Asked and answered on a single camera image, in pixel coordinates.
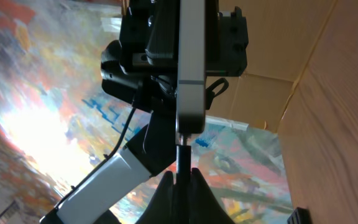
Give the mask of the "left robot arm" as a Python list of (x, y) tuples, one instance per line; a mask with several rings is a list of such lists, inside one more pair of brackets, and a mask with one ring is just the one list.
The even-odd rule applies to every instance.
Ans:
[(190, 136), (228, 77), (247, 67), (247, 20), (217, 0), (131, 1), (119, 38), (101, 54), (102, 89), (150, 114), (146, 126), (114, 149), (42, 223), (117, 223), (111, 207), (155, 176), (161, 181), (139, 223), (231, 223), (199, 169)]

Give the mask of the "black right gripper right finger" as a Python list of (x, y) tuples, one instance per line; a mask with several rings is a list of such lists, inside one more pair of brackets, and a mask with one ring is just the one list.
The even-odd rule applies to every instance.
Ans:
[(234, 224), (234, 221), (216, 200), (208, 183), (197, 168), (191, 169), (190, 223)]

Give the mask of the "Samsung Galaxy smartphone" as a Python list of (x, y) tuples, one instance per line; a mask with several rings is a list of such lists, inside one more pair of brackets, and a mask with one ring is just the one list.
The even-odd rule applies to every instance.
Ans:
[(183, 135), (204, 130), (205, 60), (205, 0), (181, 0), (177, 132)]

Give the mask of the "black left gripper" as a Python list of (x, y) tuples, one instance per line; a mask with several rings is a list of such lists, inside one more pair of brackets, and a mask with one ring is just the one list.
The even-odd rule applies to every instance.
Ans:
[[(180, 1), (130, 1), (122, 18), (120, 66), (126, 75), (178, 75)], [(238, 77), (247, 67), (247, 20), (239, 7), (205, 0), (205, 76)]]

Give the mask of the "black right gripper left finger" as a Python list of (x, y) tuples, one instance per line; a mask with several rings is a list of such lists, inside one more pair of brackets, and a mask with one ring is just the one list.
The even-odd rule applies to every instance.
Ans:
[(174, 224), (177, 222), (173, 209), (173, 172), (167, 171), (152, 196), (147, 208), (136, 224)]

